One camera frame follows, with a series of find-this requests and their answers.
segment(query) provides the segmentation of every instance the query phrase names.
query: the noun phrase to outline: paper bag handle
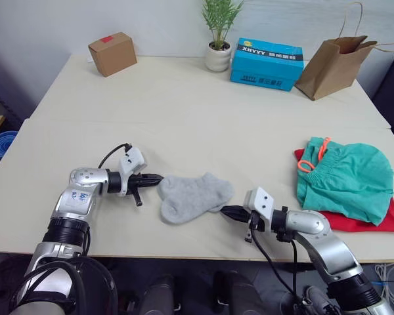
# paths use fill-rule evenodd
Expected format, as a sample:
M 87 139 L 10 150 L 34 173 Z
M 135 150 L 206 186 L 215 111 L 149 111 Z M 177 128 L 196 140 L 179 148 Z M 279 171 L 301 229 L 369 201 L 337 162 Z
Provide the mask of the paper bag handle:
M 361 20 L 362 20 L 362 15 L 363 15 L 363 5 L 362 5 L 362 3 L 361 2 L 350 2 L 348 5 L 347 5 L 347 8 L 346 8 L 346 11 L 345 11 L 345 13 L 344 13 L 344 21 L 343 21 L 343 25 L 341 26 L 341 30 L 340 30 L 340 33 L 339 33 L 339 35 L 338 35 L 338 38 L 341 36 L 341 34 L 343 33 L 343 29 L 344 29 L 344 27 L 345 27 L 345 25 L 346 25 L 346 20 L 347 20 L 347 11 L 349 10 L 349 7 L 351 6 L 351 5 L 360 5 L 361 6 L 361 15 L 359 16 L 359 22 L 357 22 L 357 27 L 356 27 L 356 31 L 355 31 L 355 36 L 356 36 L 356 34 L 357 34 L 357 30 L 359 29 L 359 25 L 361 24 Z
M 379 45 L 375 45 L 374 48 L 378 49 L 379 51 L 383 51 L 385 53 L 394 53 L 394 51 L 389 51 L 387 49 L 376 48 L 377 46 L 384 46 L 384 45 L 394 45 L 394 43 L 379 44 Z

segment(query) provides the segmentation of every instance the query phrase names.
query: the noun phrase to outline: red label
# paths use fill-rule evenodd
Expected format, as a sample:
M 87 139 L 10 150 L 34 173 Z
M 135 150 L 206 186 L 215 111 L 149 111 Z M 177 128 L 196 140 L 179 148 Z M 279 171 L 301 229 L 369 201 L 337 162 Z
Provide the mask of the red label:
M 107 36 L 107 37 L 101 38 L 100 41 L 102 41 L 103 43 L 107 43 L 107 42 L 109 42 L 111 39 L 113 39 L 112 36 Z

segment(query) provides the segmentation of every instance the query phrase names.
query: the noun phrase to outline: potted plant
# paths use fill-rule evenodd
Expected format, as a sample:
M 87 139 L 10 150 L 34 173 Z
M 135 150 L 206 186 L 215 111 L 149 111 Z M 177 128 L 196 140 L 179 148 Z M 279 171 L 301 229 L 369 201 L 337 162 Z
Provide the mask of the potted plant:
M 235 5 L 232 0 L 204 0 L 203 17 L 213 36 L 206 55 L 210 70 L 221 72 L 229 67 L 231 49 L 225 38 L 243 4 L 244 1 Z

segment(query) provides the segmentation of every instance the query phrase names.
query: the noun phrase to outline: blue bucket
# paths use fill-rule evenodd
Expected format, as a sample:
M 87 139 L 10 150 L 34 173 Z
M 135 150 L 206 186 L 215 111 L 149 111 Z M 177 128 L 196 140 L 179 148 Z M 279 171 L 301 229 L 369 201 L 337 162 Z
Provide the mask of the blue bucket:
M 17 131 L 5 131 L 0 134 L 0 159 L 5 155 L 17 134 Z

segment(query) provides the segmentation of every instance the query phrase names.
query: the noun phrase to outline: white wall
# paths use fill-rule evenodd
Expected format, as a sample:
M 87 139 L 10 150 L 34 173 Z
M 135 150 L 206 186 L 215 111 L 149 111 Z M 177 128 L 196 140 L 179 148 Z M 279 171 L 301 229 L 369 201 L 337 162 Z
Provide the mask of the white wall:
M 394 42 L 394 0 L 364 0 L 360 35 Z M 338 35 L 345 4 L 339 0 L 246 0 L 228 39 L 251 37 L 301 46 L 312 57 L 322 40 Z M 0 89 L 13 87 L 19 111 L 39 103 L 71 53 L 114 32 L 130 35 L 138 55 L 202 56 L 210 33 L 202 0 L 0 0 Z M 356 8 L 345 35 L 352 35 Z M 373 50 L 359 81 L 372 96 L 393 59 Z

